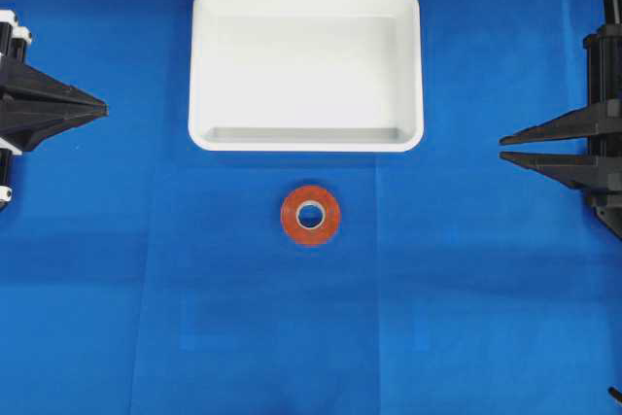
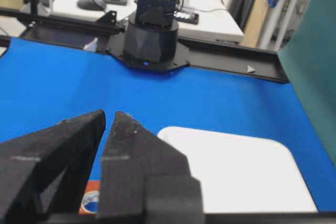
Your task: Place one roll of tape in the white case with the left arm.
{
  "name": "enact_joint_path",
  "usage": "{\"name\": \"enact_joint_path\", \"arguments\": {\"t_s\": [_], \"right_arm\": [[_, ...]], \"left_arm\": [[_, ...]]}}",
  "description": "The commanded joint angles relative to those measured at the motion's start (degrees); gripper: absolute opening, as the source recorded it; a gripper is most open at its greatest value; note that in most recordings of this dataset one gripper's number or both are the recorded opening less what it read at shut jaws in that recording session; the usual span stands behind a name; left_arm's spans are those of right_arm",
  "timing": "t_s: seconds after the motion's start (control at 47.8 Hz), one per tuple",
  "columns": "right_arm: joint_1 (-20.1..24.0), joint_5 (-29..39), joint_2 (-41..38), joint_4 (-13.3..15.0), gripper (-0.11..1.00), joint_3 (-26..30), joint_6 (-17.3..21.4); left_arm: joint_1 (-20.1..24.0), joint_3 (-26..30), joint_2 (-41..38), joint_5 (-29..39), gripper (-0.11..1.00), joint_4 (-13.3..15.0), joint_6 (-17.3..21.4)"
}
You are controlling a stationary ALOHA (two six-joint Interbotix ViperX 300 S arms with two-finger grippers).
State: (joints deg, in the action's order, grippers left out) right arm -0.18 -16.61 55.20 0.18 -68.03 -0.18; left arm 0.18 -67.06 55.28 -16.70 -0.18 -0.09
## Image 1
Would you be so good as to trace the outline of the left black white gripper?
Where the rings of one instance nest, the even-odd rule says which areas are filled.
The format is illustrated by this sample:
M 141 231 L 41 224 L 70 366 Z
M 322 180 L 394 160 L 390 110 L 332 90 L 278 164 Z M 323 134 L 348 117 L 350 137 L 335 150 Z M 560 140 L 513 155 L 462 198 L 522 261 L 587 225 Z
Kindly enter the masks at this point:
M 1 11 L 1 89 L 28 100 L 1 101 L 1 210 L 12 201 L 13 156 L 44 140 L 108 115 L 102 100 L 23 63 L 32 34 L 11 10 Z

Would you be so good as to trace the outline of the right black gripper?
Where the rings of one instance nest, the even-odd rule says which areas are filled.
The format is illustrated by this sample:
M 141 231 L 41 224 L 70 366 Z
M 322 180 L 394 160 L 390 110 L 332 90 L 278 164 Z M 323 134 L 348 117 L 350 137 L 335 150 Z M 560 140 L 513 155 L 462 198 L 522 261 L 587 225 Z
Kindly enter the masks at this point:
M 584 40 L 588 104 L 500 139 L 503 146 L 587 138 L 588 155 L 501 152 L 500 158 L 573 190 L 588 190 L 597 219 L 621 238 L 621 26 L 606 24 Z

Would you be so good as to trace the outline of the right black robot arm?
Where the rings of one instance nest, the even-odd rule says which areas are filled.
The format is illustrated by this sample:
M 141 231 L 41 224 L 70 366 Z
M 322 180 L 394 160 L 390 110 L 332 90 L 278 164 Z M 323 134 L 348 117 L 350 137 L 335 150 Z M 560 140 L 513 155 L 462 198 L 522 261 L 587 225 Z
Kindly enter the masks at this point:
M 621 0 L 603 0 L 605 23 L 583 39 L 587 105 L 500 139 L 503 146 L 585 138 L 585 155 L 501 152 L 500 158 L 580 190 L 596 218 L 621 236 Z

